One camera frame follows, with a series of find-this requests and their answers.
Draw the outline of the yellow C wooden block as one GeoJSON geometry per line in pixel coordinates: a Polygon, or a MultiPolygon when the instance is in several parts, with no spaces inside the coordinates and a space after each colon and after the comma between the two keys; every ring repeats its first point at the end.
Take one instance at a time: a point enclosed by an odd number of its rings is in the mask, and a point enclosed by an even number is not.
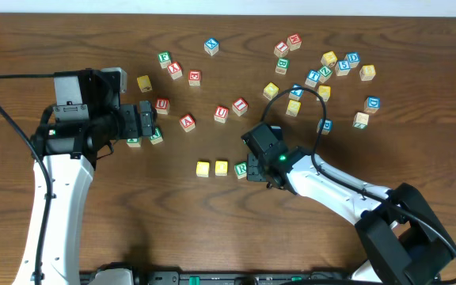
{"type": "Polygon", "coordinates": [[[196,176],[209,177],[210,163],[208,161],[198,161],[196,165],[196,176]]]}

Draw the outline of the yellow O wooden block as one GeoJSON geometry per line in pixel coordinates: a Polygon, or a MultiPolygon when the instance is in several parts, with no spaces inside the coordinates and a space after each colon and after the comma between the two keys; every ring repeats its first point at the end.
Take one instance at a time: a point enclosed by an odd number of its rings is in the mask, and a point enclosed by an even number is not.
{"type": "Polygon", "coordinates": [[[215,162],[215,175],[226,176],[228,174],[228,161],[216,161],[215,162]]]}

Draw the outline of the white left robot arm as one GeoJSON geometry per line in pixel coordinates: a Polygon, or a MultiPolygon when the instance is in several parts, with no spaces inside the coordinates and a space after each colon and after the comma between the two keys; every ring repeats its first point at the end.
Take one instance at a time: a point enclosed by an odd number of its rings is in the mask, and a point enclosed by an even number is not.
{"type": "Polygon", "coordinates": [[[155,134],[149,101],[121,104],[127,74],[119,67],[57,72],[56,102],[31,137],[38,158],[28,237],[16,284],[79,284],[80,235],[99,151],[115,141],[155,134]]]}

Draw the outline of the green R wooden block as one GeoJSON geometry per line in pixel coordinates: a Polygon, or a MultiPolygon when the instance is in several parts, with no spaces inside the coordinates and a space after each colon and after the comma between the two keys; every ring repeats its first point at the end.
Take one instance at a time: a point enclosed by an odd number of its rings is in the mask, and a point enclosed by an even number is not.
{"type": "Polygon", "coordinates": [[[234,166],[234,172],[237,176],[237,179],[242,179],[247,177],[247,163],[240,162],[234,166]]]}

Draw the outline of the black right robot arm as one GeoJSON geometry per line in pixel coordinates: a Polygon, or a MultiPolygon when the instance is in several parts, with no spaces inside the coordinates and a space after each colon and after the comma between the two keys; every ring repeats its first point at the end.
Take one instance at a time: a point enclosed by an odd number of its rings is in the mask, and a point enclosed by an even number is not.
{"type": "Polygon", "coordinates": [[[321,203],[350,222],[367,260],[350,283],[433,284],[456,257],[456,245],[412,185],[369,184],[297,146],[289,150],[280,127],[257,124],[242,137],[251,181],[321,203]]]}

